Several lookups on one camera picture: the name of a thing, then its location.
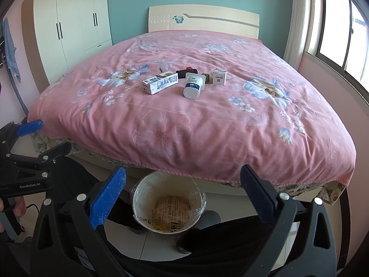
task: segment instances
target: window frame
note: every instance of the window frame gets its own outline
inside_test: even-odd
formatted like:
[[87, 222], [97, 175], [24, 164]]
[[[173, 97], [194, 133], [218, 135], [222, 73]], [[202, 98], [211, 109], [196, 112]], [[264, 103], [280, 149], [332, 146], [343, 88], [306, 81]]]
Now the window frame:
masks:
[[320, 48], [321, 48], [321, 44], [322, 44], [322, 40], [323, 40], [323, 35], [324, 35], [324, 27], [325, 27], [325, 11], [326, 11], [325, 0], [322, 0], [322, 4], [323, 5], [322, 5], [322, 20], [321, 20], [321, 26], [320, 26], [320, 36], [319, 36], [319, 40], [318, 40], [318, 45], [317, 45], [317, 50], [316, 50], [315, 56], [317, 58], [319, 58], [321, 61], [323, 61], [325, 64], [327, 64], [328, 66], [330, 66], [332, 69], [334, 69], [342, 77], [344, 77], [354, 88], [356, 88], [356, 90], [361, 94], [361, 96], [363, 96], [365, 98], [365, 100], [369, 102], [369, 92], [368, 92], [369, 90], [367, 90], [366, 88], [364, 88], [364, 86], [362, 86], [362, 84], [360, 83], [360, 81], [361, 81], [361, 79], [363, 77], [364, 70], [365, 70], [365, 65], [368, 62], [368, 54], [369, 54], [369, 46], [368, 46], [368, 44], [369, 44], [369, 26], [367, 26], [367, 29], [366, 29], [367, 49], [366, 49], [365, 61], [364, 61], [363, 70], [362, 70], [362, 73], [361, 73], [361, 76], [360, 76], [360, 80], [357, 80], [355, 77], [353, 77], [352, 75], [350, 75], [350, 73], [348, 73], [346, 71], [346, 68], [347, 68], [347, 58], [348, 58], [348, 53], [349, 53], [349, 49], [350, 49], [351, 35], [352, 35], [352, 4], [353, 4], [353, 0], [349, 0], [349, 7], [350, 7], [349, 37], [348, 37], [348, 43], [347, 43], [347, 47], [346, 47], [346, 54], [345, 54], [345, 58], [344, 58], [344, 62], [343, 62], [343, 65], [342, 66], [338, 65], [333, 60], [331, 60], [330, 58], [328, 58], [325, 55], [323, 55], [323, 54], [320, 53]]

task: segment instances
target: curtain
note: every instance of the curtain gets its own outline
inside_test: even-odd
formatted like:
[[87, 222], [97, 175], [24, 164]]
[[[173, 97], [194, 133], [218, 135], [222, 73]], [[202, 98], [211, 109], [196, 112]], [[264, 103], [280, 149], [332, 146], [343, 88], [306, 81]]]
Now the curtain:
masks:
[[298, 69], [309, 28], [310, 0], [293, 0], [290, 32], [283, 59]]

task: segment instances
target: blue gripper pad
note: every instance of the blue gripper pad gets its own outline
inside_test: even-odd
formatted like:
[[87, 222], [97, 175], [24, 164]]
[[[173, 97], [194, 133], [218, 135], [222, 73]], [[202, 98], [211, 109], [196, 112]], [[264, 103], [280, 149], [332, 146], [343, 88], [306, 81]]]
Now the blue gripper pad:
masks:
[[44, 124], [41, 120], [37, 120], [37, 121], [33, 121], [27, 124], [20, 125], [17, 129], [17, 135], [25, 136], [25, 135], [31, 134], [33, 132], [41, 130], [43, 126]]
[[277, 196], [277, 191], [268, 181], [261, 180], [249, 165], [241, 168], [239, 177], [261, 222], [274, 226], [277, 201], [272, 197]]
[[125, 169], [117, 168], [113, 175], [106, 181], [104, 187], [91, 204], [90, 224], [93, 229], [96, 229], [98, 225], [104, 224], [122, 192], [126, 180], [127, 175]]

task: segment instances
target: trash can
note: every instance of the trash can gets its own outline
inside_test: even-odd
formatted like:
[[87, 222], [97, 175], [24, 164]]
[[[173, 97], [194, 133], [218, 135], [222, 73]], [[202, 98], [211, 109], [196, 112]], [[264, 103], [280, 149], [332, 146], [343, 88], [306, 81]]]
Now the trash can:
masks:
[[206, 207], [206, 195], [193, 179], [153, 172], [132, 189], [135, 220], [161, 234], [177, 234], [190, 229]]

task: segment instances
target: white box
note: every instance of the white box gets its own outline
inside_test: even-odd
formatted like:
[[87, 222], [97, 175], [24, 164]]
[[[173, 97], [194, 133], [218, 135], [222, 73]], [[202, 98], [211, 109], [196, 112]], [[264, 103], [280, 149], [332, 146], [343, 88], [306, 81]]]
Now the white box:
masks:
[[153, 95], [157, 92], [178, 83], [178, 73], [164, 72], [142, 81], [143, 91]]
[[213, 84], [226, 85], [227, 71], [216, 69], [213, 73]]

